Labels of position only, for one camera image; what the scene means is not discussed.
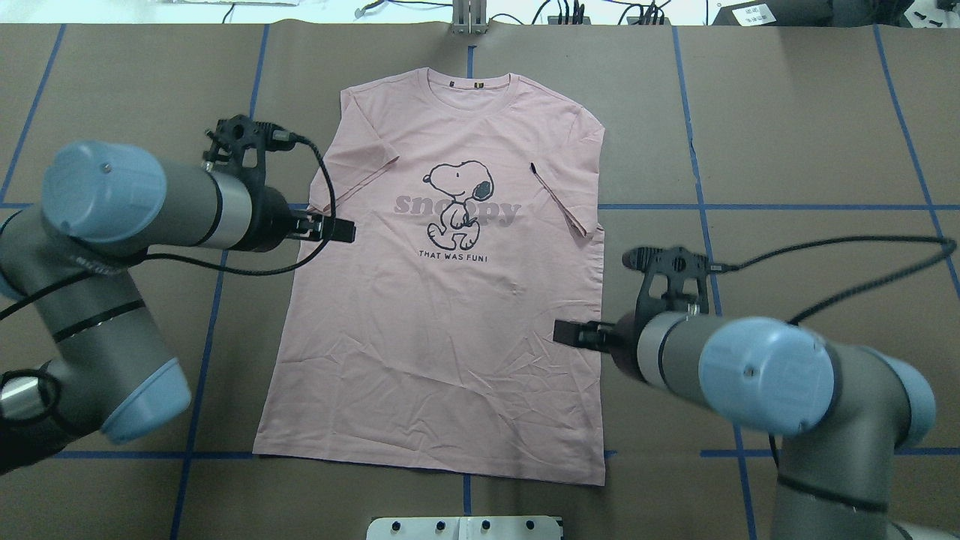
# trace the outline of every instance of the cartoon dog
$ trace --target cartoon dog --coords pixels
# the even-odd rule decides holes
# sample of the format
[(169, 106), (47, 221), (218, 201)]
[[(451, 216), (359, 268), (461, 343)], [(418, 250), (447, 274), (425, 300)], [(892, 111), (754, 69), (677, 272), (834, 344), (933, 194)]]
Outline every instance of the cartoon dog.
[(454, 251), (458, 246), (462, 250), (472, 248), (480, 237), (480, 224), (470, 215), (467, 201), (481, 202), (493, 196), (490, 169), (477, 160), (459, 165), (442, 163), (430, 169), (423, 181), (451, 199), (449, 206), (440, 213), (440, 223), (427, 226), (430, 241), (447, 251)]

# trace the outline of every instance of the shirt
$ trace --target shirt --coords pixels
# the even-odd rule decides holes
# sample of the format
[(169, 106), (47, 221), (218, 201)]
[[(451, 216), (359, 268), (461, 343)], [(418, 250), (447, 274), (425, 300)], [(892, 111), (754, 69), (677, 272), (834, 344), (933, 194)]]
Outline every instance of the shirt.
[(603, 126), (526, 77), (429, 68), (341, 109), (356, 241), (295, 274), (253, 451), (602, 485), (600, 355), (551, 334), (600, 318)]

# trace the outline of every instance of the folded sleeve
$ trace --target folded sleeve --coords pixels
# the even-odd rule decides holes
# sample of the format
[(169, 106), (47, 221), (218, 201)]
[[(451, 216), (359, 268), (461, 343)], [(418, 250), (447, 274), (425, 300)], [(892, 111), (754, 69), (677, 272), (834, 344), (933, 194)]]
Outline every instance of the folded sleeve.
[[(383, 174), (398, 158), (396, 149), (376, 132), (349, 88), (340, 93), (340, 108), (337, 134), (324, 155), (338, 204)], [(329, 209), (326, 181), (319, 169), (310, 184), (310, 206)]]
[(600, 121), (581, 108), (566, 141), (531, 162), (531, 170), (563, 209), (570, 226), (587, 238), (597, 228), (604, 132)]

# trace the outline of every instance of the blue joint cap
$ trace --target blue joint cap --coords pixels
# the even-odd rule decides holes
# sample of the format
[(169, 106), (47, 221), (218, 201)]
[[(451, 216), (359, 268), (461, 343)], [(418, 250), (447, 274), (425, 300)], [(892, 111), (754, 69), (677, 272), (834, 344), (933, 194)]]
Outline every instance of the blue joint cap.
[(79, 140), (61, 148), (47, 168), (40, 205), (61, 233), (104, 243), (143, 231), (166, 195), (163, 168), (146, 150)]
[(907, 402), (910, 403), (910, 429), (897, 448), (916, 446), (933, 429), (933, 424), (937, 420), (937, 400), (933, 395), (933, 389), (930, 388), (930, 383), (917, 371), (917, 368), (903, 360), (891, 358), (869, 347), (860, 347), (860, 349), (886, 362), (900, 378)]
[[(0, 225), (0, 234), (3, 234), (3, 230), (7, 228), (7, 224), (10, 223), (10, 220), (12, 220), (15, 216), (16, 216), (16, 213), (4, 220), (3, 225)], [(0, 252), (0, 260), (3, 260), (2, 252)], [(24, 299), (23, 294), (21, 294), (20, 291), (16, 290), (16, 287), (14, 287), (10, 282), (7, 281), (7, 276), (5, 276), (2, 271), (0, 271), (0, 294), (17, 302)]]
[(731, 422), (784, 436), (812, 430), (834, 392), (834, 373), (816, 334), (751, 317), (715, 332), (700, 354), (707, 402)]
[(190, 388), (176, 358), (160, 366), (107, 417), (100, 431), (124, 444), (159, 428), (190, 405)]

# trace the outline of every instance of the white sticker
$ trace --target white sticker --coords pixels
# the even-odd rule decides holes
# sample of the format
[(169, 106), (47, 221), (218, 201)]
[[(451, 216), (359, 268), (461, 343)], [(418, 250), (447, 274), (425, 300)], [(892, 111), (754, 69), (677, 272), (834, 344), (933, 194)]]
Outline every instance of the white sticker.
[(736, 17), (736, 21), (740, 23), (740, 26), (758, 26), (777, 22), (777, 18), (774, 17), (774, 14), (766, 4), (757, 4), (749, 8), (733, 10), (733, 16)]

